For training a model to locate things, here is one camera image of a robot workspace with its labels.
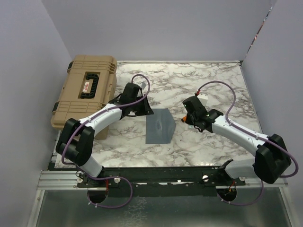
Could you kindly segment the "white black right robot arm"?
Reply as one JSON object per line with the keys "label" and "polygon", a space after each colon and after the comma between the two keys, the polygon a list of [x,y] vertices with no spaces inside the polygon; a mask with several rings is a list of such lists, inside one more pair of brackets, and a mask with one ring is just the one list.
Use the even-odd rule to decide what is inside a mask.
{"label": "white black right robot arm", "polygon": [[184,122],[192,125],[199,132],[223,136],[247,150],[253,158],[236,161],[230,159],[219,167],[217,179],[228,185],[240,177],[258,177],[260,180],[273,184],[291,165],[281,136],[267,136],[241,127],[226,120],[226,116],[215,109],[207,111],[196,96],[182,102],[187,111]]}

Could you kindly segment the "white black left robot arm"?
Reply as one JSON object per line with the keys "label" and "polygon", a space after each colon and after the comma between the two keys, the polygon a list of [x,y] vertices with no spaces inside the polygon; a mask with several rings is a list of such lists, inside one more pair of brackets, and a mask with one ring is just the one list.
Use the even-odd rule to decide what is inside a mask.
{"label": "white black left robot arm", "polygon": [[101,186],[105,176],[101,172],[103,166],[92,156],[94,138],[107,126],[129,116],[131,112],[134,117],[154,114],[142,88],[127,83],[123,93],[101,110],[80,120],[70,118],[60,134],[56,152],[87,173],[88,181],[93,186]]}

